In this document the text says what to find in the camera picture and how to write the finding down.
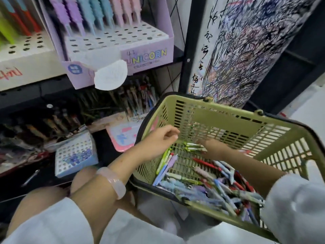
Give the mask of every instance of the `white paper tag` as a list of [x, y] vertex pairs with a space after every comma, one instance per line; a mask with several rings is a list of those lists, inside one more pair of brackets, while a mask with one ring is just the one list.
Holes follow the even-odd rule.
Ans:
[[109, 91], [121, 86], [127, 77], [127, 64], [118, 60], [95, 72], [95, 88]]

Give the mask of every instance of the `green plastic basket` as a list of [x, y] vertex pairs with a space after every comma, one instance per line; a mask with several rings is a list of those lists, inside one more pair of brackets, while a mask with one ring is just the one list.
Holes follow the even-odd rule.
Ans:
[[[249, 156], [254, 159], [280, 170], [299, 174], [306, 179], [306, 161], [314, 160], [325, 178], [325, 149], [315, 132], [302, 123], [264, 114], [261, 110], [253, 113], [216, 104], [206, 98], [168, 93], [161, 97], [144, 119], [136, 143], [144, 139], [153, 127], [168, 124], [180, 130], [179, 139], [173, 145], [178, 160], [169, 172], [189, 179], [200, 178], [193, 171], [193, 166], [200, 166], [207, 172], [215, 173], [214, 169], [194, 162], [192, 157], [199, 156], [184, 149], [184, 141], [197, 142], [199, 138], [204, 137], [219, 139], [234, 149], [251, 150]], [[130, 182], [149, 193], [276, 241], [261, 220], [258, 227], [198, 203], [186, 199], [179, 200], [173, 194], [152, 186], [160, 160], [161, 157], [158, 157], [138, 167]]]

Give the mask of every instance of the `scribbled wall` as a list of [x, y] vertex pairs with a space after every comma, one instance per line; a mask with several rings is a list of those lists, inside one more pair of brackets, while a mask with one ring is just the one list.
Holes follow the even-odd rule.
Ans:
[[188, 93], [241, 108], [320, 0], [213, 1]]

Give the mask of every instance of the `hand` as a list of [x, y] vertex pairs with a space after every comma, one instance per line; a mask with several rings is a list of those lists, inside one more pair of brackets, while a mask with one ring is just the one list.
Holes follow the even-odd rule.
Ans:
[[135, 147], [141, 152], [143, 162], [150, 161], [163, 154], [178, 139], [179, 130], [172, 125], [157, 128]]
[[202, 152], [202, 156], [206, 159], [224, 161], [226, 154], [232, 151], [230, 147], [216, 139], [201, 139], [199, 143], [207, 149], [207, 152]]

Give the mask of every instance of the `pen holder box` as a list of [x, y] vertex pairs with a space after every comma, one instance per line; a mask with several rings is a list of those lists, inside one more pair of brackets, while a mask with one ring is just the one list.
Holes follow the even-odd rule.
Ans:
[[[156, 121], [157, 127], [171, 124], [180, 130], [179, 139], [172, 147], [174, 154], [178, 154], [178, 160], [169, 172], [188, 179], [201, 178], [193, 171], [193, 166], [216, 173], [214, 169], [192, 160], [192, 157], [203, 160], [198, 154], [189, 153], [184, 149], [183, 142], [197, 143], [198, 139], [206, 137], [218, 139], [233, 149], [249, 150], [251, 152], [248, 155], [254, 159], [306, 179], [308, 178], [306, 162], [314, 160], [323, 179], [325, 178], [323, 144], [315, 132], [302, 123], [263, 113], [262, 110], [253, 113], [216, 104], [208, 98], [172, 92], [162, 96], [146, 116], [139, 129], [136, 143], [149, 134], [152, 126], [156, 126]], [[258, 227], [198, 203], [178, 199], [172, 193], [152, 186], [160, 160], [161, 156], [138, 167], [130, 182], [149, 193], [176, 201], [203, 214], [277, 241], [261, 220]]]
[[55, 176], [61, 178], [95, 164], [98, 164], [95, 141], [90, 132], [85, 131], [57, 149]]
[[87, 32], [85, 37], [76, 33], [68, 37], [56, 29], [52, 19], [39, 0], [52, 41], [63, 67], [75, 89], [94, 84], [96, 71], [117, 60], [127, 62], [128, 75], [173, 62], [174, 33], [166, 0], [156, 0], [156, 27], [146, 22], [116, 25], [103, 31], [96, 30], [96, 36]]
[[33, 19], [40, 26], [40, 32], [33, 32], [26, 16], [19, 12], [21, 10], [15, 0], [8, 1], [17, 11], [31, 35], [19, 35], [14, 39], [14, 44], [9, 42], [2, 44], [0, 48], [0, 91], [65, 74], [34, 0], [23, 1]]

